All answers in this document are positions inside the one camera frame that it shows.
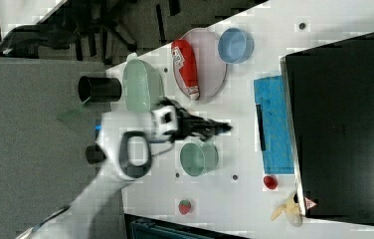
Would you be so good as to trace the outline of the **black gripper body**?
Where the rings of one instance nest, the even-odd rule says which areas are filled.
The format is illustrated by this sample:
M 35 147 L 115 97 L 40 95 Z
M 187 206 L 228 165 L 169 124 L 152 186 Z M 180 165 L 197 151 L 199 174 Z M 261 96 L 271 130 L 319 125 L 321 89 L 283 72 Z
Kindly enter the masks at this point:
M 209 136 L 204 134 L 203 131 L 198 128 L 198 122 L 202 120 L 200 117 L 190 115 L 186 109 L 184 109 L 175 100 L 168 98 L 161 98 L 158 105 L 160 107 L 174 107 L 175 108 L 175 119 L 177 121 L 177 129 L 170 132 L 169 141 L 175 142 L 176 140 L 183 140 L 187 136 L 196 136 L 202 141 L 209 139 Z

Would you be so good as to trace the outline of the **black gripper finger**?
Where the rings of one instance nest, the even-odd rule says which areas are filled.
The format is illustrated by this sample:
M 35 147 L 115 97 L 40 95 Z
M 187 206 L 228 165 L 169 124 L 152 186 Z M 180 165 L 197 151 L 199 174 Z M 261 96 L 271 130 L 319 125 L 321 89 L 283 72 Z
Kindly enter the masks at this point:
M 227 122 L 220 122 L 209 119 L 206 121 L 205 129 L 209 132 L 228 132 L 232 129 L 232 126 Z
M 207 140 L 210 140 L 211 138 L 213 138 L 214 136 L 217 136 L 221 134 L 220 131 L 209 131 L 209 132 L 205 132 L 204 134 L 202 134 L 199 139 L 202 140 L 202 141 L 207 141 Z

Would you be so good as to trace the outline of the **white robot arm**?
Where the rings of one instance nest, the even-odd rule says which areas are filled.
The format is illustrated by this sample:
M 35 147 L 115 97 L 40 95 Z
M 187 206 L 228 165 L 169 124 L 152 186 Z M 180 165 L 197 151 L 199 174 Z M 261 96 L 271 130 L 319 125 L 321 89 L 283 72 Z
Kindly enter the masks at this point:
M 104 113 L 95 144 L 87 148 L 101 162 L 98 174 L 71 203 L 15 239 L 89 239 L 103 206 L 151 169 L 154 143 L 174 143 L 188 136 L 207 141 L 231 129 L 227 122 L 194 116 L 166 97 L 148 112 Z

